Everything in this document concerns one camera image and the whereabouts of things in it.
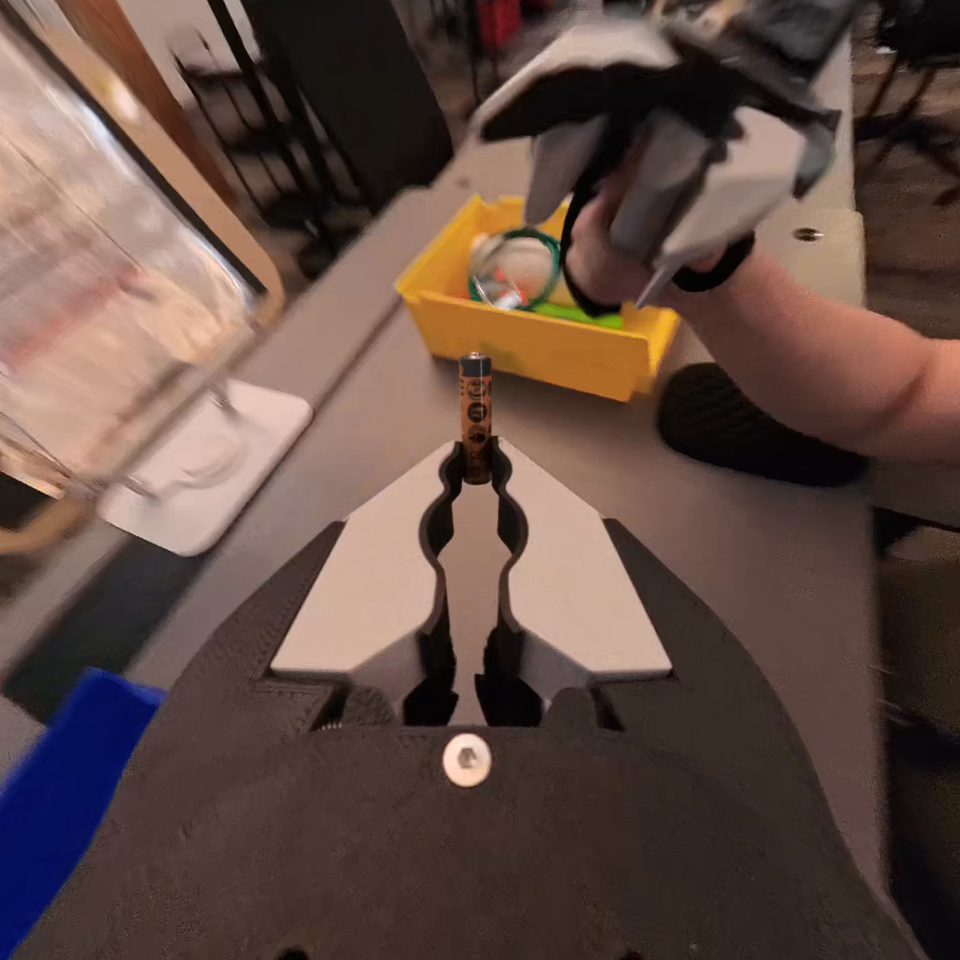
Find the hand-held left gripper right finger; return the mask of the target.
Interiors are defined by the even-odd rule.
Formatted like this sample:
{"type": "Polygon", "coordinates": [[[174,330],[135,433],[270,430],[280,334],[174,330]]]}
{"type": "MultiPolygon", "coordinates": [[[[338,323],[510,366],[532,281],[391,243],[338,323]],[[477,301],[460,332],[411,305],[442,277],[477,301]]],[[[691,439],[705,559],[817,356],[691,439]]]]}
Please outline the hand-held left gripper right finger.
{"type": "Polygon", "coordinates": [[[558,694],[673,669],[606,519],[503,438],[491,447],[509,551],[480,674],[487,726],[538,726],[558,694]]]}

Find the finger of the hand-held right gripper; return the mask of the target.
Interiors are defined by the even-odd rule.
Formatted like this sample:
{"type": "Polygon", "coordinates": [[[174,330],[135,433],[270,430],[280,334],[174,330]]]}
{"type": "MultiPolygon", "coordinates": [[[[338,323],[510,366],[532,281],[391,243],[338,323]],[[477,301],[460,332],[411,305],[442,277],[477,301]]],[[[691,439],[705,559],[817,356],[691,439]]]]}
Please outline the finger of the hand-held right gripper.
{"type": "Polygon", "coordinates": [[[734,266],[757,226],[803,198],[834,159],[836,111],[801,123],[739,106],[726,134],[706,138],[671,114],[654,115],[635,168],[635,254],[650,278],[640,309],[694,261],[730,254],[734,266]]]}
{"type": "Polygon", "coordinates": [[[585,123],[678,68],[679,53],[647,21],[576,22],[477,107],[471,134],[499,142],[585,123]]]}

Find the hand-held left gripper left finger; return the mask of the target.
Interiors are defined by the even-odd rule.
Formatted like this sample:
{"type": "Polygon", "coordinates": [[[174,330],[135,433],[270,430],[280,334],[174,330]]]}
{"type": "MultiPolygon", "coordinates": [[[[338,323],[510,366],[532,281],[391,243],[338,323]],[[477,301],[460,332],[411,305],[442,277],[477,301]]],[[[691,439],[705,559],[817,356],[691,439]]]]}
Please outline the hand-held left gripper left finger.
{"type": "Polygon", "coordinates": [[[460,443],[448,442],[352,511],[270,662],[282,679],[379,691],[414,724],[457,703],[446,574],[460,443]]]}

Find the black copper battery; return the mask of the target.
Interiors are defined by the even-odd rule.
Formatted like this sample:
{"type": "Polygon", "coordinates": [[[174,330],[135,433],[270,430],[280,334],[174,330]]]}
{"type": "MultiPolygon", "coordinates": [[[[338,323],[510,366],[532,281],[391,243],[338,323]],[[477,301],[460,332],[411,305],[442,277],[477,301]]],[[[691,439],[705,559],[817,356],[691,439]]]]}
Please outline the black copper battery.
{"type": "Polygon", "coordinates": [[[493,360],[479,352],[459,360],[462,479],[478,486],[490,482],[492,472],[493,360]]]}

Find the green toy block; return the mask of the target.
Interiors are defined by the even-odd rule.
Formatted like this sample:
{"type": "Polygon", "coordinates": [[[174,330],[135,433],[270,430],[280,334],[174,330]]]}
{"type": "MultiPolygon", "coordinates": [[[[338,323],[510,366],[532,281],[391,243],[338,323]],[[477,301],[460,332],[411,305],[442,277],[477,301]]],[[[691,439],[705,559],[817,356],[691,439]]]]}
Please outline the green toy block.
{"type": "Polygon", "coordinates": [[[606,313],[597,316],[586,313],[580,306],[557,304],[549,301],[533,306],[529,313],[553,320],[578,323],[605,330],[622,330],[623,318],[621,313],[606,313]]]}

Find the yellow storage bin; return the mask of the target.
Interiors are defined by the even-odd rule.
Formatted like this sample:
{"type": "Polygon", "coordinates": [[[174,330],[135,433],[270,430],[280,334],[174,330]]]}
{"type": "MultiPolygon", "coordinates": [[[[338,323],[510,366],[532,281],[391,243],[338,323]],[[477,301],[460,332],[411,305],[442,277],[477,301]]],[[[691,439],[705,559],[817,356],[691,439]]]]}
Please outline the yellow storage bin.
{"type": "Polygon", "coordinates": [[[681,325],[674,311],[626,304],[613,328],[504,311],[470,297],[474,239],[521,223],[521,197],[485,201],[473,194],[396,282],[428,353],[457,360],[476,351],[489,355],[499,373],[616,402],[650,394],[681,325]]]}

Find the blue storage bin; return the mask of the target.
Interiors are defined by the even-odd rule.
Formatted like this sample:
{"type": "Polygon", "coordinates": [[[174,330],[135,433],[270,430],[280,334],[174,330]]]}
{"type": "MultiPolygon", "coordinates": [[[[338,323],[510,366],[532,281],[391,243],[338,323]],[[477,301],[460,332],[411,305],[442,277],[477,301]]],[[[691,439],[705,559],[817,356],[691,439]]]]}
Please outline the blue storage bin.
{"type": "Polygon", "coordinates": [[[167,692],[85,670],[2,781],[1,957],[11,958],[90,846],[167,692]]]}

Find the person's right forearm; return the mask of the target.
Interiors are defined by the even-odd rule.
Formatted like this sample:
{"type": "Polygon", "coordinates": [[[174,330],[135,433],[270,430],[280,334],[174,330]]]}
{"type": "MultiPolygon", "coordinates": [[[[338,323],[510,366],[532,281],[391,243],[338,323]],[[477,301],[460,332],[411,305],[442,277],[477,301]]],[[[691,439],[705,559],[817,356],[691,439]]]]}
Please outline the person's right forearm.
{"type": "Polygon", "coordinates": [[[709,291],[668,291],[736,386],[781,424],[880,461],[958,467],[957,340],[818,294],[760,251],[709,291]]]}

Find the person's right hand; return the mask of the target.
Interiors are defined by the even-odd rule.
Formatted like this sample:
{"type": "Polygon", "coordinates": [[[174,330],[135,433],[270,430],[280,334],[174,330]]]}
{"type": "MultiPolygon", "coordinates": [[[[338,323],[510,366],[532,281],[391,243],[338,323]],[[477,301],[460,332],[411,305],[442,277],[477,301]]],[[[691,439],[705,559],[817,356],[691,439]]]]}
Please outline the person's right hand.
{"type": "Polygon", "coordinates": [[[608,173],[594,188],[589,202],[580,211],[569,234],[565,255],[565,273],[570,291],[596,306],[618,306],[642,300],[647,304],[669,307],[678,313],[690,297],[706,294],[702,280],[694,289],[678,286],[677,280],[691,275],[720,274],[720,264],[740,254],[743,264],[753,252],[756,234],[723,246],[699,260],[683,266],[668,281],[658,281],[642,258],[612,245],[610,225],[626,193],[627,175],[608,173]]]}

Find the green rimmed clear disc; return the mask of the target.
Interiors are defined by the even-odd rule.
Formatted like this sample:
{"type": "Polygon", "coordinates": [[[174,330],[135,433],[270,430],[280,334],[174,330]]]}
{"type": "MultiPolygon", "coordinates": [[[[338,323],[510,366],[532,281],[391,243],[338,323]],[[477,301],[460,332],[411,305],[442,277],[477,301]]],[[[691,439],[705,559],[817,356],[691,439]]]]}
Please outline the green rimmed clear disc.
{"type": "Polygon", "coordinates": [[[529,306],[545,303],[554,294],[561,279],[560,241],[531,226],[522,226],[497,234],[479,234],[471,242],[466,266],[466,292],[479,301],[472,289],[474,275],[502,268],[527,293],[529,306]]]}

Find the black mesh pad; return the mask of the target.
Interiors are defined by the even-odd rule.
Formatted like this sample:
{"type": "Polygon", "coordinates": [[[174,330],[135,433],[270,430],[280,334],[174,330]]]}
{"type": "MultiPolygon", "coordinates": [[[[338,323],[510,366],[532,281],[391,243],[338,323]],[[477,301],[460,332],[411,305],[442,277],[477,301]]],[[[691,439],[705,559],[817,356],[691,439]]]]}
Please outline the black mesh pad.
{"type": "Polygon", "coordinates": [[[714,363],[685,366],[666,381],[655,426],[669,450],[692,461],[814,489],[858,482],[870,462],[784,426],[714,363]]]}

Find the black chair back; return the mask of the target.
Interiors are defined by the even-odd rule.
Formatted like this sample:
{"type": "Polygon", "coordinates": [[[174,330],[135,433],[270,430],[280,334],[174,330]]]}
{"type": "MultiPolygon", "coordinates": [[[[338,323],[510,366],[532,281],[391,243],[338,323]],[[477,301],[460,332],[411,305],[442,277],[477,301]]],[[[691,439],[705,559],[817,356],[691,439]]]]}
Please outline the black chair back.
{"type": "Polygon", "coordinates": [[[368,209],[430,186],[453,157],[446,115],[390,1],[245,2],[368,209]]]}

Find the dark teal mat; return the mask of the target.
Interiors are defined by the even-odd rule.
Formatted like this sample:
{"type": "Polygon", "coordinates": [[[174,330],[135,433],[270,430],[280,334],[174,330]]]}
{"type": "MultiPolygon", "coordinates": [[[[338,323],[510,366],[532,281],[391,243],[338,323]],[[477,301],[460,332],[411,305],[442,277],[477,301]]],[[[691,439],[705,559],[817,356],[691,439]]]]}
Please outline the dark teal mat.
{"type": "Polygon", "coordinates": [[[19,654],[2,694],[34,720],[50,721],[90,669],[121,675],[171,616],[207,565],[132,538],[19,654]]]}

